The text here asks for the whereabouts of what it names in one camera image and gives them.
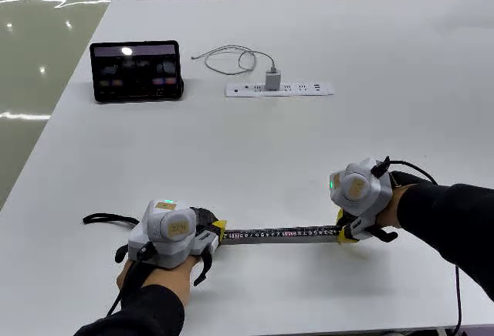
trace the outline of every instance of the hand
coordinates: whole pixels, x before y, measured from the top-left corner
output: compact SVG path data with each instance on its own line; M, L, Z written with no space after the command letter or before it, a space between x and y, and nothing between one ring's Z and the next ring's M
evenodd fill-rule
M188 298L191 294L191 271L192 267L198 262L198 258L195 256L189 256L182 264L174 269L166 270L156 268L151 272L149 277L144 281L142 287L150 286L151 284L157 284L172 290L185 306L188 302ZM117 286L122 289L127 271L132 264L131 261L127 261L123 267L122 273L117 277Z
M376 223L378 225L401 228L400 222L398 221L398 203L400 203L401 196L413 185L415 184L398 187L393 191L393 197L386 206L386 209L379 212L377 215Z

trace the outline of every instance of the black cable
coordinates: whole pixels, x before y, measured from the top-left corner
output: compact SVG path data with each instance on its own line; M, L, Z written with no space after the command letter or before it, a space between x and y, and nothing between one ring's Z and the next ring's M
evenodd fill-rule
M422 170L418 166L411 164L410 162L393 160L393 161L388 161L387 163L389 165L405 165L408 166L409 168L413 168L414 170L426 176L432 182L432 184L438 185L436 180L434 180L434 178L428 172ZM455 286L456 286L456 303L458 305L458 322L456 323L456 326L453 329L451 336L456 336L460 331L460 327L462 326L462 292L460 289L460 269L458 268L458 265L455 265Z
M130 216L122 216L116 214L106 214L105 212L97 212L83 217L84 224L93 224L94 222L128 222L129 224L137 225L139 220Z
M413 168L414 170L422 173L424 176L426 176L432 182L432 184L435 184L435 185L438 184L436 182L436 180L434 180L434 178L431 177L431 175L428 172L422 170L421 168L419 168L418 166L415 166L414 164L411 164L410 162L400 161L400 160L393 160L393 161L389 161L389 165L405 165L405 166L408 166L409 168Z
M145 260L149 260L154 254L156 253L156 248L154 247L153 243L149 241L146 243L144 246L140 248L139 251L137 251L136 255L136 261L134 261L130 266L129 270L127 271L127 274L125 276L125 279L123 280L124 282L122 283L122 288L120 288L120 291L118 291L117 298L113 302L111 308L108 310L107 317L109 317L113 311L115 311L115 308L117 307L118 303L122 300L122 293L124 291L125 285L129 283L129 278L133 278L134 274L139 270L139 266L141 263Z

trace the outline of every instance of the black jacket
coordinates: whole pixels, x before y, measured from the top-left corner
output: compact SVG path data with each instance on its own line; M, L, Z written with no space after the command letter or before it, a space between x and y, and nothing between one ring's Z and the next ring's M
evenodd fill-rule
M401 197L401 226L458 265L494 300L494 263L490 229L494 227L494 190L471 185L414 185ZM82 327L76 336L180 333L184 307L169 289L138 290L118 313Z

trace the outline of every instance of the wrist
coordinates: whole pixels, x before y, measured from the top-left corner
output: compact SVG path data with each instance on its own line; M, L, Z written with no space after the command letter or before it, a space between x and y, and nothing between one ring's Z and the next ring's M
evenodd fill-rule
M401 228L401 224L398 221L398 205L401 197L414 185L415 184L405 185L393 190L393 196L391 197L389 204L377 215L376 223L379 226L394 226L396 228Z

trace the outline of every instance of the shiny floor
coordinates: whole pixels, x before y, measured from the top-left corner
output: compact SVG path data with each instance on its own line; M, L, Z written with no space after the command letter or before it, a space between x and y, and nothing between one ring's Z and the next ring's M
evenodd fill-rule
M110 0L0 0L0 208Z

